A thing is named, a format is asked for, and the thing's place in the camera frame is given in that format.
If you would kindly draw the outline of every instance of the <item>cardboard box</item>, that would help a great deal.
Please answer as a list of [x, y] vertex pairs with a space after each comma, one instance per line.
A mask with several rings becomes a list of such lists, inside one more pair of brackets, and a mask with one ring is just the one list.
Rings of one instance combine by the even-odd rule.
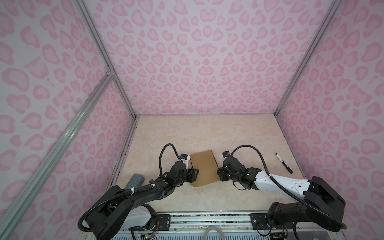
[[192, 154], [190, 158], [193, 168], [199, 170], [196, 181], [191, 183], [193, 187], [201, 187], [220, 181], [217, 174], [218, 166], [211, 150]]

